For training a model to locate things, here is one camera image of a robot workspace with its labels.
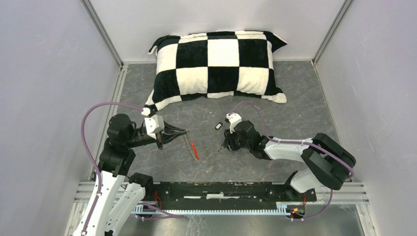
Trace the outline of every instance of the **white wall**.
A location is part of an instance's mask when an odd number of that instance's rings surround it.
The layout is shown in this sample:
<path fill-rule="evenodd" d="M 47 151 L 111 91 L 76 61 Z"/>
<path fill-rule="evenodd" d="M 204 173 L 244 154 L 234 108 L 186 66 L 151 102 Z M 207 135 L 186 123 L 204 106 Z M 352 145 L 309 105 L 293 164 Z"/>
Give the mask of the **white wall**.
<path fill-rule="evenodd" d="M 312 59 L 343 0 L 91 0 L 123 61 L 155 61 L 168 34 L 269 30 L 288 42 L 275 60 Z"/>
<path fill-rule="evenodd" d="M 417 1 L 354 1 L 318 63 L 381 235 L 415 235 Z"/>
<path fill-rule="evenodd" d="M 1 1 L 0 32 L 0 234 L 60 236 L 118 67 L 78 0 Z"/>

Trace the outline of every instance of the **small black object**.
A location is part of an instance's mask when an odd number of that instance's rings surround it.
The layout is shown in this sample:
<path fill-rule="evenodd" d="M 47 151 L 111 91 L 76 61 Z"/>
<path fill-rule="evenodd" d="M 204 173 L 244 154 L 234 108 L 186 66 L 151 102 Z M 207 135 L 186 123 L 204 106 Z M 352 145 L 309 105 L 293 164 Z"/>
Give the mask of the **small black object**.
<path fill-rule="evenodd" d="M 216 130 L 219 130 L 223 126 L 222 122 L 217 123 L 217 125 L 214 127 Z"/>
<path fill-rule="evenodd" d="M 110 230 L 108 232 L 104 232 L 104 236 L 113 236 L 113 230 Z"/>

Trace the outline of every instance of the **black metal bracket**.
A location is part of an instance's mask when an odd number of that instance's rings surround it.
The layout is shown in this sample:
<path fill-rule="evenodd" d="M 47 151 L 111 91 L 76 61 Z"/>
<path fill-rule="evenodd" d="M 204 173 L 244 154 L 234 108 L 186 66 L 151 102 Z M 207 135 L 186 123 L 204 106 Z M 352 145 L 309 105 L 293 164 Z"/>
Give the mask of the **black metal bracket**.
<path fill-rule="evenodd" d="M 288 185 L 274 182 L 160 182 L 151 189 L 143 201 L 153 202 L 157 191 L 164 209 L 276 209 L 277 202 L 303 202 L 303 194 L 288 194 Z M 317 201 L 314 189 L 305 194 L 308 202 Z"/>
<path fill-rule="evenodd" d="M 312 140 L 314 144 L 331 152 L 351 168 L 355 166 L 355 158 L 328 135 L 318 133 Z M 339 190 L 349 177 L 346 167 L 314 147 L 305 149 L 301 158 L 318 181 L 330 189 Z"/>

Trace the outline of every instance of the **black square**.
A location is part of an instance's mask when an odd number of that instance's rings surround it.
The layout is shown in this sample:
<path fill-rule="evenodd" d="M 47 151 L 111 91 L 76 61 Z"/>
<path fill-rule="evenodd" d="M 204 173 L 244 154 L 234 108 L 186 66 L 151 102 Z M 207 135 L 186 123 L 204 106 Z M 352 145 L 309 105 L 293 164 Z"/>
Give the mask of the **black square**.
<path fill-rule="evenodd" d="M 241 91 L 235 91 L 233 96 L 243 96 L 243 97 L 255 97 L 255 98 L 261 98 L 261 95 L 257 95 L 254 93 L 246 93 L 246 92 L 241 92 Z"/>
<path fill-rule="evenodd" d="M 264 31 L 264 35 L 267 37 L 267 40 L 272 45 L 272 48 L 271 48 L 272 52 L 275 52 L 280 47 L 284 47 L 285 45 L 287 45 L 287 43 L 285 41 L 278 38 L 276 35 L 274 35 L 273 33 L 269 32 L 269 31 Z"/>
<path fill-rule="evenodd" d="M 207 97 L 207 93 L 193 93 L 193 94 L 181 95 L 181 100 L 189 101 L 189 100 L 197 99 L 199 97 Z"/>
<path fill-rule="evenodd" d="M 218 31 L 218 32 L 208 32 L 207 36 L 226 36 L 226 35 L 235 35 L 234 31 Z"/>
<path fill-rule="evenodd" d="M 161 50 L 163 47 L 171 45 L 171 44 L 176 44 L 179 42 L 179 38 L 170 38 L 170 39 L 166 39 L 164 40 L 161 44 L 158 45 L 158 52 L 159 50 Z"/>
<path fill-rule="evenodd" d="M 167 98 L 178 95 L 179 87 L 176 70 L 165 70 L 159 72 L 156 75 L 155 83 L 153 85 L 153 102 L 161 102 Z"/>
<path fill-rule="evenodd" d="M 207 39 L 238 39 L 238 37 L 236 35 L 208 36 Z"/>
<path fill-rule="evenodd" d="M 208 67 L 208 93 L 238 89 L 239 67 Z"/>
<path fill-rule="evenodd" d="M 282 93 L 282 90 L 276 87 L 273 69 L 269 69 L 268 84 L 267 89 L 265 90 L 265 95 L 277 95 L 278 93 Z"/>
<path fill-rule="evenodd" d="M 208 66 L 207 40 L 179 43 L 177 68 Z"/>
<path fill-rule="evenodd" d="M 158 111 L 155 104 L 152 105 L 144 105 L 144 107 L 149 108 L 151 111 Z"/>
<path fill-rule="evenodd" d="M 239 65 L 269 68 L 268 43 L 263 39 L 239 39 Z"/>

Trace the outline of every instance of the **white square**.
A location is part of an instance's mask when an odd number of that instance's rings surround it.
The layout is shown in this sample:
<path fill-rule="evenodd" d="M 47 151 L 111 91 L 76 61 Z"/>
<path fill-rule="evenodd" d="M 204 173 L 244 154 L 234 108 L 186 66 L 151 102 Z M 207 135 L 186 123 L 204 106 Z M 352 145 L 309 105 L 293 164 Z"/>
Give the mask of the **white square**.
<path fill-rule="evenodd" d="M 268 99 L 269 101 L 273 101 L 276 103 L 287 103 L 287 96 L 283 93 L 278 93 L 276 95 L 262 95 L 261 99 Z"/>
<path fill-rule="evenodd" d="M 268 68 L 240 67 L 238 91 L 264 95 L 269 78 Z"/>
<path fill-rule="evenodd" d="M 273 64 L 272 64 L 272 62 L 273 62 L 273 58 L 272 58 L 272 44 L 269 41 L 267 41 L 267 45 L 268 45 L 268 48 L 267 48 L 267 52 L 268 52 L 268 65 L 269 65 L 269 69 L 273 69 Z"/>
<path fill-rule="evenodd" d="M 211 39 L 207 45 L 208 66 L 239 66 L 237 39 Z"/>
<path fill-rule="evenodd" d="M 202 40 L 207 40 L 207 36 L 205 36 L 205 37 L 196 37 L 196 38 L 182 38 L 182 39 L 179 40 L 178 43 L 189 43 L 189 42 L 202 41 Z"/>
<path fill-rule="evenodd" d="M 165 70 L 173 70 L 177 66 L 178 44 L 170 44 L 161 48 L 158 52 L 156 74 Z"/>
<path fill-rule="evenodd" d="M 177 69 L 177 82 L 181 95 L 207 93 L 209 68 L 194 67 Z"/>
<path fill-rule="evenodd" d="M 264 34 L 236 35 L 236 37 L 238 37 L 238 39 L 267 39 Z"/>
<path fill-rule="evenodd" d="M 213 93 L 207 93 L 207 98 L 221 98 L 226 96 L 233 96 L 235 92 L 213 92 Z"/>
<path fill-rule="evenodd" d="M 153 89 L 152 89 L 152 92 L 150 92 L 150 95 L 149 95 L 149 97 L 148 97 L 148 100 L 146 101 L 146 105 L 153 105 L 153 104 L 155 104 L 154 102 L 153 102 L 153 100 L 152 100 L 152 97 L 153 97 Z"/>
<path fill-rule="evenodd" d="M 157 108 L 158 111 L 160 111 L 162 108 L 168 106 L 168 104 L 170 103 L 174 103 L 174 102 L 181 102 L 181 96 L 173 96 L 173 97 L 169 97 L 167 99 L 164 99 L 160 102 L 155 103 L 155 106 Z"/>
<path fill-rule="evenodd" d="M 181 38 L 197 38 L 197 37 L 206 37 L 207 33 L 193 33 L 188 35 L 180 35 Z"/>
<path fill-rule="evenodd" d="M 235 31 L 235 35 L 245 35 L 245 34 L 264 34 L 264 32 L 261 32 L 261 31 L 246 31 L 246 30 Z"/>

